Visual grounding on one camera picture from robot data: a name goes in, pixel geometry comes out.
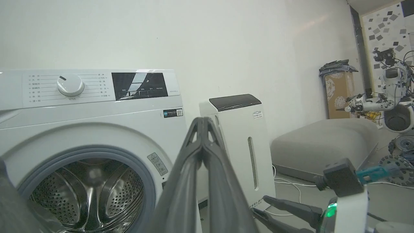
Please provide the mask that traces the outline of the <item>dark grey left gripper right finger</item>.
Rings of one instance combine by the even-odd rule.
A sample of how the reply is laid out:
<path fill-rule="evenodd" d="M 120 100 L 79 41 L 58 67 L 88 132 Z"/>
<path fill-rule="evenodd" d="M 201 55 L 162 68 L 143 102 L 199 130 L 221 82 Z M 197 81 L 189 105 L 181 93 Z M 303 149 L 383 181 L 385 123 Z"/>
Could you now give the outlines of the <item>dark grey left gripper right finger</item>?
<path fill-rule="evenodd" d="M 211 233 L 257 233 L 247 199 L 209 117 L 202 118 L 203 162 L 208 169 Z"/>

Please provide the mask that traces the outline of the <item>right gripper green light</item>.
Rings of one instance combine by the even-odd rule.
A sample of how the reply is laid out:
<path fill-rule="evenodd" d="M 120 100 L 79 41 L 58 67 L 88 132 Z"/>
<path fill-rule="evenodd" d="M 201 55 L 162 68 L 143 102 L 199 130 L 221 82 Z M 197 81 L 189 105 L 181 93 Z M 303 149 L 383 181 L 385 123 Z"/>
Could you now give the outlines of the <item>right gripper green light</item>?
<path fill-rule="evenodd" d="M 263 200 L 273 207 L 287 211 L 306 221 L 319 233 L 365 233 L 367 229 L 368 189 L 363 192 L 338 197 L 330 201 L 326 210 L 312 205 L 305 205 L 285 199 L 277 199 L 268 195 Z M 259 220 L 273 233 L 314 233 L 306 228 L 298 229 L 272 218 L 268 213 L 257 208 L 250 208 L 253 217 Z"/>

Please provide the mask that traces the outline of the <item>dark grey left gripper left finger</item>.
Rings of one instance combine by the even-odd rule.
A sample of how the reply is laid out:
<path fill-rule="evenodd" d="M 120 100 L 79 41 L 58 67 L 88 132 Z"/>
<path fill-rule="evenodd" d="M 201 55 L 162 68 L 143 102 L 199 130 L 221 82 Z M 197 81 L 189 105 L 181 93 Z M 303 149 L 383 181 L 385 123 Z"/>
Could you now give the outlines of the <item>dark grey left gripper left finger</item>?
<path fill-rule="evenodd" d="M 202 132 L 202 118 L 194 118 L 149 221 L 147 233 L 202 232 L 197 198 Z"/>

